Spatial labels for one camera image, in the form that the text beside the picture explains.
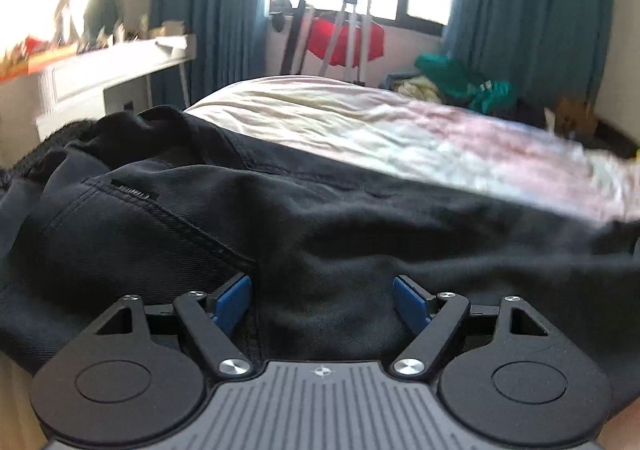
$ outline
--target black jacket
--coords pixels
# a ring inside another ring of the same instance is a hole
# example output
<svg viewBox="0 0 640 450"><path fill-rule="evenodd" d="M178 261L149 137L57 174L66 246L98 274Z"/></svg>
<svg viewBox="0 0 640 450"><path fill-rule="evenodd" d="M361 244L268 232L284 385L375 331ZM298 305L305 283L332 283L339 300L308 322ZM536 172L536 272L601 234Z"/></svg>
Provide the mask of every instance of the black jacket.
<svg viewBox="0 0 640 450"><path fill-rule="evenodd" d="M267 358L388 362L404 273L495 305L522 295L640 394L640 224L583 221L404 181L168 108L107 116L0 192L0 350L34 372L126 293L169 303L237 271L234 341Z"/></svg>

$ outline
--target ridged gray surface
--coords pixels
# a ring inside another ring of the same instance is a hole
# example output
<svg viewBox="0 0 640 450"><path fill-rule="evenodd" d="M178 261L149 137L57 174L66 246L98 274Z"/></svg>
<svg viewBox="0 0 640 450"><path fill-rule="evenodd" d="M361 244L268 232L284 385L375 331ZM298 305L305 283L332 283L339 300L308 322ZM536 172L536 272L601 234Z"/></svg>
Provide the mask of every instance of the ridged gray surface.
<svg viewBox="0 0 640 450"><path fill-rule="evenodd" d="M421 383L379 364L271 362L225 383L198 419L150 450L493 450L454 422ZM49 450L67 450L52 444ZM592 443L579 450L597 450Z"/></svg>

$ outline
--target white bedsheet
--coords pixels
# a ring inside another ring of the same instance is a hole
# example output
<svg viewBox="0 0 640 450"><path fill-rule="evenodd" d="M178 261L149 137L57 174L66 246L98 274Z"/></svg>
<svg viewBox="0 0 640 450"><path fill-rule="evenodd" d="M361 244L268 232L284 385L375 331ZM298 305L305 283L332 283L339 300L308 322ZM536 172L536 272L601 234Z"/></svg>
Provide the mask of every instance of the white bedsheet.
<svg viewBox="0 0 640 450"><path fill-rule="evenodd" d="M400 178L597 223L640 218L640 169L528 126L312 76L243 81L188 113Z"/></svg>

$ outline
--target pile of clothes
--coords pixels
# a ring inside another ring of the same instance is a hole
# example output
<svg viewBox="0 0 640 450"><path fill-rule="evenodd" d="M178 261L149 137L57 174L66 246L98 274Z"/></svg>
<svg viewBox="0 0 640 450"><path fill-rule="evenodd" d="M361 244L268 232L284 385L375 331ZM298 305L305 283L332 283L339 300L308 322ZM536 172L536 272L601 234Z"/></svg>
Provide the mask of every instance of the pile of clothes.
<svg viewBox="0 0 640 450"><path fill-rule="evenodd" d="M516 91L511 83L487 80L447 56L421 54L414 65L419 74L415 71L389 74L380 88L414 99L466 107L486 115L516 106Z"/></svg>

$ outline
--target clutter on desk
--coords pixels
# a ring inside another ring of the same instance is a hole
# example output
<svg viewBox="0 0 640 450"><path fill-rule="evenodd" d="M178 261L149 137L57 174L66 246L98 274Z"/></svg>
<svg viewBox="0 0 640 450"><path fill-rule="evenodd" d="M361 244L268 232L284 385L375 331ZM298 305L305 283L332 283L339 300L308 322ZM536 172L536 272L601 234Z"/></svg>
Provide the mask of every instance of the clutter on desk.
<svg viewBox="0 0 640 450"><path fill-rule="evenodd" d="M150 30L146 14L140 18L138 29L126 29L124 0L60 0L53 25L53 34L47 39L27 36L4 54L0 51L0 83L33 74L75 54L185 33L184 22L179 20L168 20Z"/></svg>

